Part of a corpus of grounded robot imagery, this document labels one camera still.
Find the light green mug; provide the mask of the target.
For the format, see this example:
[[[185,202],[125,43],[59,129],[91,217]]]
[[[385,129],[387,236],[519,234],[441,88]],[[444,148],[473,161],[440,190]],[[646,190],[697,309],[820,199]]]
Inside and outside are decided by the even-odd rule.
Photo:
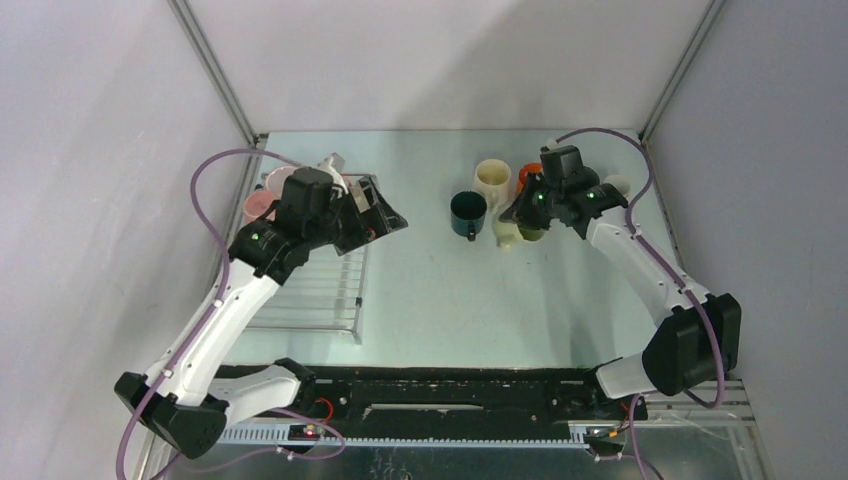
[[[502,221],[498,216],[493,218],[492,230],[496,246],[503,252],[510,252],[520,244],[538,242],[546,233],[543,229],[528,229]]]

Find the cream mug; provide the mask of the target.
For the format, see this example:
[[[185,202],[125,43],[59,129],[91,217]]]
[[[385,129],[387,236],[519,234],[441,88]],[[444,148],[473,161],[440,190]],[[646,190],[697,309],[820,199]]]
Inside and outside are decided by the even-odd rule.
[[[494,212],[511,198],[512,171],[500,159],[485,159],[474,170],[472,188],[486,200],[488,210]]]

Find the orange mug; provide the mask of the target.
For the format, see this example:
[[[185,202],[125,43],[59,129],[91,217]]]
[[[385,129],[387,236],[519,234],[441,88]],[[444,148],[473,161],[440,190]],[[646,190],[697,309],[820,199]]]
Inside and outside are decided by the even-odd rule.
[[[528,178],[532,175],[541,173],[543,170],[543,166],[541,163],[528,163],[525,164],[520,170],[518,174],[518,180],[516,183],[515,193],[516,195],[520,195],[522,190],[525,188]]]

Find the teal green mug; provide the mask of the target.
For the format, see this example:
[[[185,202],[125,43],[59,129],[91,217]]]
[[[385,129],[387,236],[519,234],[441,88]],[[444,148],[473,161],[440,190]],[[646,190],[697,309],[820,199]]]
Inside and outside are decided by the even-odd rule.
[[[458,192],[451,198],[449,208],[452,231],[474,242],[483,228],[488,211],[484,196],[471,190]]]

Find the salmon printed mug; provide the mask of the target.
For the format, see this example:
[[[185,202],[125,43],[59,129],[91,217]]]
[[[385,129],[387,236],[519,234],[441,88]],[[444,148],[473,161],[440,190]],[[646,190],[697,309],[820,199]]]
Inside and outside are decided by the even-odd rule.
[[[609,175],[604,178],[603,183],[614,187],[623,197],[630,197],[631,182],[626,176],[619,174]]]

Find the dark green mug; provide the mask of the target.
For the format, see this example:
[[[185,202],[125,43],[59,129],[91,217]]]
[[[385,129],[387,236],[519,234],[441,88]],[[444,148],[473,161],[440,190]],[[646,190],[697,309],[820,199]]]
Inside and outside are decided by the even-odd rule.
[[[598,173],[588,166],[584,166],[580,170],[579,180],[580,184],[584,189],[592,188],[600,184],[600,178]]]

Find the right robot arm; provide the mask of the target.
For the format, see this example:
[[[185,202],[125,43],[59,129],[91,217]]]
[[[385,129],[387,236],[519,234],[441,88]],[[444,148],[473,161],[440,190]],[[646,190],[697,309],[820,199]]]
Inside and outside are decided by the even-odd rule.
[[[530,230],[547,230],[554,220],[572,228],[618,269],[654,321],[642,352],[596,368],[595,382],[581,392],[588,414],[606,418],[623,397],[674,396],[706,381],[716,381],[714,402],[722,403],[738,355],[741,307],[732,295],[715,295],[673,266],[635,225],[614,186],[568,190],[535,174],[500,219]]]

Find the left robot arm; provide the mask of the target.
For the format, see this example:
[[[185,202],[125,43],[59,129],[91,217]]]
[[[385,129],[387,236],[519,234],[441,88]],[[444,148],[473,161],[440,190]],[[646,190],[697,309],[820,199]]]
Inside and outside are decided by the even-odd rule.
[[[313,251],[331,245],[343,256],[407,225],[372,177],[349,184],[330,168],[296,169],[280,198],[238,231],[209,304],[145,373],[123,373],[116,394],[139,423],[187,459],[203,456],[227,428],[260,413],[308,414],[316,403],[311,370],[283,358],[220,379],[224,357]]]

